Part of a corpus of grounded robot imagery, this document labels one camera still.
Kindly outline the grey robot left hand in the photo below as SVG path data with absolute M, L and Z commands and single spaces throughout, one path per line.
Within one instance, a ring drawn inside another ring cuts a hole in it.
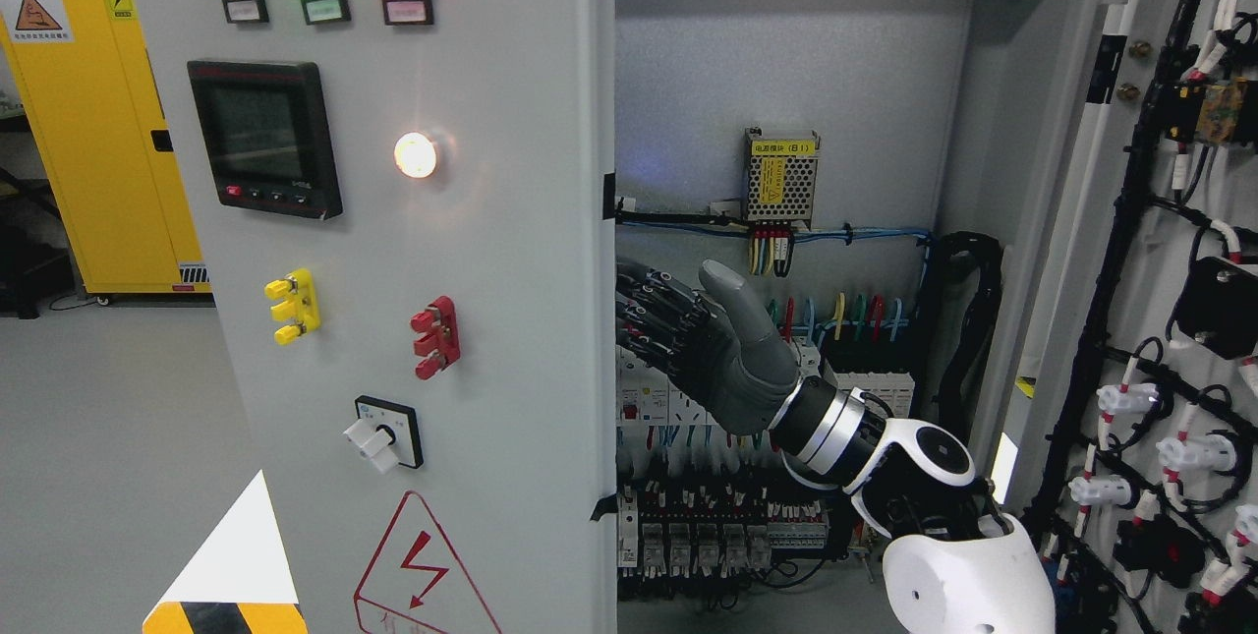
M 616 343 L 668 375 L 735 435 L 770 426 L 799 370 L 767 307 L 718 260 L 698 270 L 704 289 L 642 262 L 616 259 Z

